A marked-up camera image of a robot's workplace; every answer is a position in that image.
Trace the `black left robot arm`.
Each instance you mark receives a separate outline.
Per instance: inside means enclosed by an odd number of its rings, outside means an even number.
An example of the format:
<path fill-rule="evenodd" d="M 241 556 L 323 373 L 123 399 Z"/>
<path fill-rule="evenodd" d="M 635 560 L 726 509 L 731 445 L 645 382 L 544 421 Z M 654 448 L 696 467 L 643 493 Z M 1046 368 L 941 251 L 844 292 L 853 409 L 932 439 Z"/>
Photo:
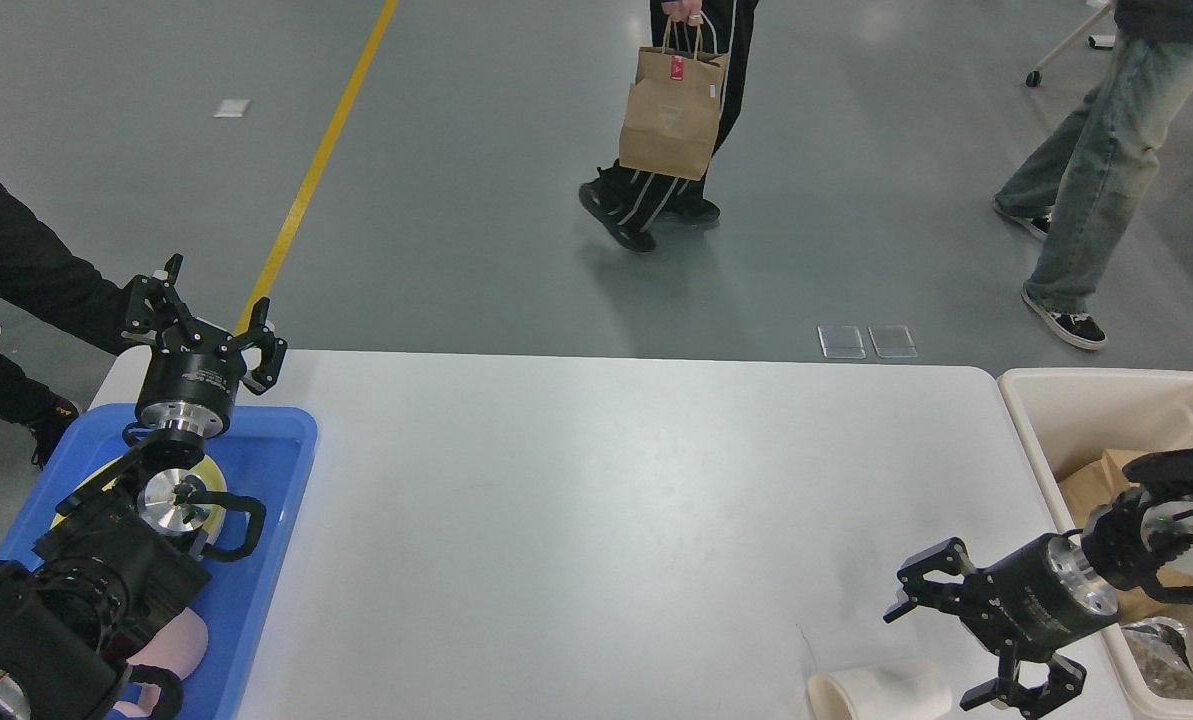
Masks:
<path fill-rule="evenodd" d="M 229 429 L 240 387 L 279 378 L 285 340 L 253 305 L 245 333 L 197 318 L 177 294 L 183 257 L 138 275 L 122 331 L 152 346 L 128 451 L 56 505 L 33 544 L 41 565 L 0 561 L 0 719 L 101 719 L 131 684 L 152 685 L 153 719 L 183 706 L 177 671 L 132 664 L 206 586 L 203 564 L 261 541 L 262 502 L 211 489 L 194 466 Z"/>

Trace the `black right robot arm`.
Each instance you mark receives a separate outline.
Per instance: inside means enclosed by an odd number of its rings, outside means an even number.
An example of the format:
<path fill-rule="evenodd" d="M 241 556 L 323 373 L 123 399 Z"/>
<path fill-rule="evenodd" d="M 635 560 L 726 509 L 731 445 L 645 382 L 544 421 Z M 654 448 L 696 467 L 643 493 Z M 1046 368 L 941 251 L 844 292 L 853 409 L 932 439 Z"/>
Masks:
<path fill-rule="evenodd" d="M 1127 491 L 1084 528 L 1045 533 L 988 567 L 952 536 L 898 569 L 885 623 L 931 607 L 997 657 L 994 678 L 963 693 L 962 710 L 994 703 L 1039 719 L 1077 697 L 1084 666 L 1061 650 L 1117 623 L 1118 592 L 1193 606 L 1193 448 L 1137 457 L 1123 474 Z"/>

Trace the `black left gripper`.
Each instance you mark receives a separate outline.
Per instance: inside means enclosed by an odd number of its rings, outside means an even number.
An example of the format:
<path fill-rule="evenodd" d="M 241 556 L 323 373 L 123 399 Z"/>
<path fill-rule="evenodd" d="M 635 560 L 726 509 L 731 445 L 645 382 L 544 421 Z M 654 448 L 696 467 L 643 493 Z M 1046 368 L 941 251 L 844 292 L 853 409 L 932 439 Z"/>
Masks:
<path fill-rule="evenodd" d="M 199 319 L 177 293 L 184 256 L 172 255 L 160 274 L 135 275 L 128 284 L 122 336 L 154 348 L 135 418 L 149 430 L 185 430 L 209 439 L 231 426 L 240 383 L 253 395 L 276 387 L 288 352 L 285 339 L 267 323 L 270 297 L 251 309 L 245 333 L 202 343 Z M 249 368 L 245 350 L 259 350 Z"/>

